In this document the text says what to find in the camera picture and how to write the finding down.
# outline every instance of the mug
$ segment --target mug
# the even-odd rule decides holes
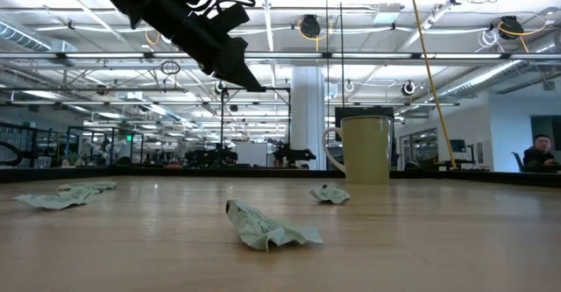
[[[327,158],[345,173],[349,183],[385,185],[389,183],[393,119],[378,116],[349,117],[341,128],[323,132],[323,150]],[[336,161],[327,149],[327,134],[336,132],[343,140],[344,165]]]

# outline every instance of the person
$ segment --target person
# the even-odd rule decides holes
[[[547,166],[558,165],[555,157],[549,152],[551,139],[545,134],[534,137],[534,145],[524,151],[524,171],[529,173],[547,172]]]

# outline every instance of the column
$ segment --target column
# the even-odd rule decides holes
[[[292,68],[292,124],[290,143],[293,149],[308,148],[316,160],[307,163],[310,170],[325,170],[322,135],[325,127],[323,72],[320,67]]]

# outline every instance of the table surface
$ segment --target table surface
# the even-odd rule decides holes
[[[559,291],[561,191],[484,182],[114,177],[87,205],[12,201],[66,181],[0,185],[2,291]],[[347,188],[343,205],[309,190]],[[320,229],[323,245],[242,243],[236,198]]]

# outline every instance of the yellow pole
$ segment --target yellow pole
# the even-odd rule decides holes
[[[419,38],[421,39],[421,47],[423,48],[424,64],[427,67],[427,75],[429,76],[430,89],[432,90],[432,95],[435,97],[435,103],[437,104],[438,116],[440,117],[440,123],[442,124],[442,129],[444,130],[444,137],[446,138],[446,145],[448,146],[448,153],[450,154],[450,161],[452,164],[452,168],[457,169],[456,160],[454,160],[454,153],[452,152],[452,146],[450,144],[450,138],[448,137],[448,130],[446,129],[446,122],[444,121],[444,115],[442,114],[442,109],[440,109],[440,102],[438,101],[437,89],[435,88],[435,83],[432,80],[432,73],[430,72],[429,57],[427,56],[427,48],[424,45],[423,29],[421,28],[421,20],[419,20],[419,10],[417,9],[417,2],[415,0],[413,0],[413,8],[415,9],[417,30],[419,31]]]

